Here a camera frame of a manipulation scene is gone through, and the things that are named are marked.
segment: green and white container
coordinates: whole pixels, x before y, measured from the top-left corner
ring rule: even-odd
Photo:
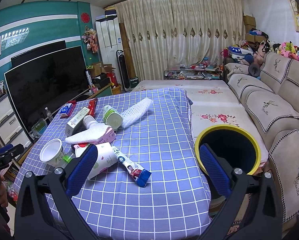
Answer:
[[[123,122],[123,117],[111,106],[103,107],[104,123],[111,126],[113,130],[117,130]]]

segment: television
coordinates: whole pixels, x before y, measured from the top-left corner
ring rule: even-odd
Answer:
[[[89,90],[80,46],[52,52],[5,73],[6,87],[15,110],[28,132],[63,104]]]
[[[46,44],[43,46],[40,46],[38,48],[30,49],[28,51],[25,51],[21,54],[18,54],[11,58],[11,66],[17,67],[20,64],[23,64],[25,62],[28,62],[34,58],[46,55],[48,53],[58,51],[61,49],[66,49],[66,43],[65,41],[57,41],[50,44]]]

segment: yellow rim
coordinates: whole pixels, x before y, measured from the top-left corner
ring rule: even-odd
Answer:
[[[195,155],[196,155],[196,159],[197,159],[197,161],[199,163],[199,166],[202,169],[202,171],[204,173],[208,174],[205,167],[204,167],[204,165],[203,165],[203,163],[201,162],[201,159],[200,159],[200,151],[199,151],[200,142],[201,142],[202,138],[205,135],[207,135],[208,133],[213,132],[215,130],[220,130],[220,129],[226,129],[226,130],[232,130],[232,131],[239,132],[240,134],[243,134],[246,138],[248,138],[249,141],[252,143],[252,145],[255,149],[255,153],[256,153],[256,160],[255,160],[253,169],[248,173],[248,175],[253,175],[256,172],[256,170],[258,169],[258,167],[260,165],[260,162],[261,162],[260,147],[259,147],[257,141],[254,139],[254,137],[249,132],[243,130],[240,127],[233,126],[233,125],[230,125],[230,124],[218,124],[218,125],[208,127],[204,131],[202,131],[199,134],[199,136],[197,136],[197,139],[196,139],[196,142],[195,142]]]

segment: bolt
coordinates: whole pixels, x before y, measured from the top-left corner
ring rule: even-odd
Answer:
[[[272,178],[272,175],[269,172],[265,172],[264,176],[268,179]]]
[[[33,175],[33,173],[31,171],[28,171],[25,173],[26,178],[30,178],[30,177],[32,177],[32,175]]]
[[[54,169],[54,173],[57,174],[57,175],[61,174],[62,172],[63,172],[63,168]]]
[[[234,169],[235,174],[237,175],[241,175],[243,173],[243,171],[240,168],[235,168]]]

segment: human hand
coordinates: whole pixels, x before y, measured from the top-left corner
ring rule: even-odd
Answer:
[[[0,180],[1,181],[5,180],[5,178],[1,174],[0,174]],[[5,186],[3,183],[0,184],[0,205],[2,207],[8,206],[7,193],[6,193],[6,189],[5,189]]]

